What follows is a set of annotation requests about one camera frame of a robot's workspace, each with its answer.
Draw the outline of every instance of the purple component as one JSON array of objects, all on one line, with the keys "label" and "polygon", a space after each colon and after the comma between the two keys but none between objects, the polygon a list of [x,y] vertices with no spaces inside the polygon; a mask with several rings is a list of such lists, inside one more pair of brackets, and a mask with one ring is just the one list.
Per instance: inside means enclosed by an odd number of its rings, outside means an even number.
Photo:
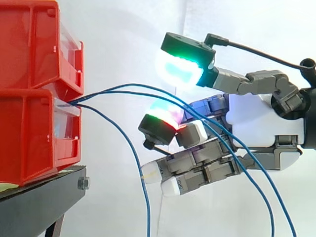
[{"label": "purple component", "polygon": [[[190,105],[198,113],[200,113],[200,114],[202,114],[204,116],[210,116],[211,115],[211,110],[210,110],[210,107],[209,107],[208,98],[207,99],[203,99],[203,100],[199,100],[199,101],[195,101],[195,102],[191,103]],[[193,120],[194,120],[193,116],[185,111],[181,123],[187,123],[187,122],[190,122],[190,121],[193,121]]]}]

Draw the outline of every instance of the green led light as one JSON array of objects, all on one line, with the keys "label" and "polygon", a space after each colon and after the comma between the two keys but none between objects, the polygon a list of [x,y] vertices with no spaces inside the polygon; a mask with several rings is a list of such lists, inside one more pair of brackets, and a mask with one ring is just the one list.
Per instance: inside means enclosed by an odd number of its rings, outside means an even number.
[{"label": "green led light", "polygon": [[157,72],[169,84],[187,89],[198,83],[203,69],[196,62],[174,57],[161,50],[157,61]]},{"label": "green led light", "polygon": [[183,110],[178,106],[164,100],[156,100],[147,114],[161,119],[178,130],[183,117]]}]

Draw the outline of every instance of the red storage bin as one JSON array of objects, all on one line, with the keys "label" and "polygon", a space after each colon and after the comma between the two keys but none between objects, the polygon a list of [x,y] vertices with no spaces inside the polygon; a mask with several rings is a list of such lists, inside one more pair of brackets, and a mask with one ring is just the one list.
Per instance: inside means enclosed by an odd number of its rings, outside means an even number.
[{"label": "red storage bin", "polygon": [[24,185],[80,161],[80,113],[49,90],[0,89],[0,183]]},{"label": "red storage bin", "polygon": [[83,95],[83,44],[60,22],[53,0],[0,1],[0,88]]}]

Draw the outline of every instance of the screw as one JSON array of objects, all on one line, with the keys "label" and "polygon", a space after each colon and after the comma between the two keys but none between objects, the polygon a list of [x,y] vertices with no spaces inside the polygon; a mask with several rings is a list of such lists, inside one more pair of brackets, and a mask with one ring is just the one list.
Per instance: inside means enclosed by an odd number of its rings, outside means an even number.
[{"label": "screw", "polygon": [[88,190],[90,188],[90,177],[80,177],[78,180],[78,189]]}]

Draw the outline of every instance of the white backdrop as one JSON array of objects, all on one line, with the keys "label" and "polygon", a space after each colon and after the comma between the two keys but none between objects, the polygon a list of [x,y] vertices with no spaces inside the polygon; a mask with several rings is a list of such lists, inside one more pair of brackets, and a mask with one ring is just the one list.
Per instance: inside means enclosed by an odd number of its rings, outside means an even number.
[{"label": "white backdrop", "polygon": [[[85,46],[85,93],[138,82],[167,89],[155,70],[166,31],[182,33],[183,0],[60,0],[66,25]],[[93,105],[130,136],[141,163],[159,157],[143,148],[137,127],[152,99],[104,95]],[[146,236],[146,205],[133,154],[120,133],[104,119],[83,111],[82,160],[91,177],[86,196],[65,216],[62,237]],[[148,187],[152,233],[157,233],[159,185]]]},{"label": "white backdrop", "polygon": [[[316,58],[316,33],[313,30],[315,5],[312,0],[189,0],[184,34],[202,41],[207,33],[214,33],[300,63],[307,57]],[[216,50],[216,65],[219,67],[241,74],[279,69],[298,86],[308,85],[296,70],[238,49],[216,47]],[[181,96],[194,100],[214,93],[196,88]],[[299,237],[313,237],[316,233],[315,171],[315,151],[304,151],[292,167],[271,174]],[[273,207],[276,237],[291,236],[268,182],[259,171],[251,174],[262,186]],[[270,236],[267,208],[244,175],[204,186],[180,198],[164,198],[159,226],[160,237]]]},{"label": "white backdrop", "polygon": [[[203,40],[206,33],[264,50],[299,63],[316,58],[313,47],[313,3],[273,0],[59,0],[67,25],[85,43],[85,93],[128,82],[151,84],[171,92],[155,72],[155,56],[164,33],[184,33]],[[231,48],[217,48],[216,65],[245,74],[280,69],[300,87],[298,72]],[[187,101],[216,92],[196,88],[182,93]],[[143,149],[137,126],[151,99],[104,95],[93,105],[120,124],[131,136],[142,163],[159,157]],[[91,188],[65,216],[62,237],[146,236],[146,210],[131,150],[107,122],[83,113],[81,164],[87,165]],[[314,151],[272,177],[300,237],[315,236],[316,158]],[[267,181],[253,171],[267,194],[276,219],[277,237],[290,231]],[[244,175],[204,186],[176,198],[161,199],[159,185],[148,186],[152,206],[152,236],[267,237],[268,212]]]}]

